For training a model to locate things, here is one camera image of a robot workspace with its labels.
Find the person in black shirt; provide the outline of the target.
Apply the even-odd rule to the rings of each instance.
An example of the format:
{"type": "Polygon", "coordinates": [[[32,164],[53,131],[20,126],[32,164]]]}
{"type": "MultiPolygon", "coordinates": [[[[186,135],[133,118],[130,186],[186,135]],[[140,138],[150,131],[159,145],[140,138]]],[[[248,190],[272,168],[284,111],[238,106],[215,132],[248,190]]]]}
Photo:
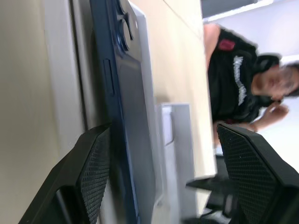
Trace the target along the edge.
{"type": "Polygon", "coordinates": [[[218,24],[206,24],[204,46],[212,121],[254,130],[273,103],[299,97],[299,62],[280,65],[256,44],[218,24]]]}

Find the person's bare hand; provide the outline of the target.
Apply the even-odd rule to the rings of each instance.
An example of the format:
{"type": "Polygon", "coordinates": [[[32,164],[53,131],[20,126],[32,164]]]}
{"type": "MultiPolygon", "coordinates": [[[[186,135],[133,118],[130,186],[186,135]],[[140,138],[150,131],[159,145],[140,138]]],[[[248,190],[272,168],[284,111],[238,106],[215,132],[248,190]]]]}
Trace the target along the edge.
{"type": "Polygon", "coordinates": [[[255,132],[258,132],[280,120],[282,120],[289,112],[287,106],[278,102],[271,104],[264,112],[259,120],[253,124],[255,132]]]}

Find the white phone box base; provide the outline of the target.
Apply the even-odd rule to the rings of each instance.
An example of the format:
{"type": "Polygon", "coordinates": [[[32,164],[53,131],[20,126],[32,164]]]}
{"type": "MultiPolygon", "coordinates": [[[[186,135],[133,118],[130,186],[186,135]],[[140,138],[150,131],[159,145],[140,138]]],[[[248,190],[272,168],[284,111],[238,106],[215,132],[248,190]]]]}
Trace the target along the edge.
{"type": "MultiPolygon", "coordinates": [[[[128,1],[137,16],[138,32],[142,48],[142,81],[156,177],[155,208],[163,195],[163,185],[159,160],[160,147],[157,139],[158,128],[156,122],[146,16],[134,5],[133,0],[128,1]]],[[[111,120],[108,115],[105,101],[104,82],[102,80],[97,43],[93,29],[90,0],[70,0],[70,5],[74,22],[80,84],[84,105],[84,125],[87,128],[92,128],[100,124],[111,123],[111,120]]]]}

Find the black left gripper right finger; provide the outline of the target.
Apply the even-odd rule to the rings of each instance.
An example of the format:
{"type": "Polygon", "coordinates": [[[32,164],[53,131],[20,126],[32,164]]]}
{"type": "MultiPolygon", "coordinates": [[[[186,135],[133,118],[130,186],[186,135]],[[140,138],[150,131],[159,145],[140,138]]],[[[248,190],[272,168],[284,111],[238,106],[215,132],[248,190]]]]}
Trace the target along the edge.
{"type": "Polygon", "coordinates": [[[241,224],[299,224],[299,173],[262,135],[227,124],[217,132],[244,214],[241,224]]]}

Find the dark blue smartphone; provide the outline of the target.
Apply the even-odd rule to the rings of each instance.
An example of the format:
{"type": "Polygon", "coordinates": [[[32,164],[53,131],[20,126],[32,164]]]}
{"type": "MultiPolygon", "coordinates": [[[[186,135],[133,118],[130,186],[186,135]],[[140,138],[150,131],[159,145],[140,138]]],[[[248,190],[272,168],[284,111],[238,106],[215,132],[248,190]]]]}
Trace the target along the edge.
{"type": "Polygon", "coordinates": [[[151,224],[156,177],[137,16],[128,0],[90,0],[127,224],[151,224]]]}

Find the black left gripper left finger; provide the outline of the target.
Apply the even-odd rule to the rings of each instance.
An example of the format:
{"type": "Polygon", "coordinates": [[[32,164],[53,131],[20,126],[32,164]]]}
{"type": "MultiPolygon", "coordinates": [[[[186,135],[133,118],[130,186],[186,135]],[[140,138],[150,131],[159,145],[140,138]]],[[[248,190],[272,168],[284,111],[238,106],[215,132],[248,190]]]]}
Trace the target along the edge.
{"type": "Polygon", "coordinates": [[[84,132],[50,171],[18,224],[96,224],[109,163],[110,127],[84,132]]]}

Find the black office chair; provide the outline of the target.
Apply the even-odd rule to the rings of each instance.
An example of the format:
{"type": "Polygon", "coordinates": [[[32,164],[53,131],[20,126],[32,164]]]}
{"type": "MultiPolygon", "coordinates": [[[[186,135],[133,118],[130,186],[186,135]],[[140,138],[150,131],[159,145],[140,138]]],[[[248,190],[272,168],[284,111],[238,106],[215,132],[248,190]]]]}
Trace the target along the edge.
{"type": "Polygon", "coordinates": [[[183,224],[240,224],[237,187],[230,179],[218,176],[196,179],[186,186],[209,190],[211,194],[206,204],[207,211],[200,217],[186,218],[183,224]]]}

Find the white phone box lid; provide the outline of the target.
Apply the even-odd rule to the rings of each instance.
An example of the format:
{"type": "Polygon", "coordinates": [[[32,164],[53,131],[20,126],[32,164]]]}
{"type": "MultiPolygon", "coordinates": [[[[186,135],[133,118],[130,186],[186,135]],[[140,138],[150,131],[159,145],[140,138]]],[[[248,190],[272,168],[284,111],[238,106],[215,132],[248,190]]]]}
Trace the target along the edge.
{"type": "Polygon", "coordinates": [[[196,191],[187,187],[195,178],[190,108],[188,104],[161,104],[158,115],[169,224],[182,224],[198,215],[196,191]]]}

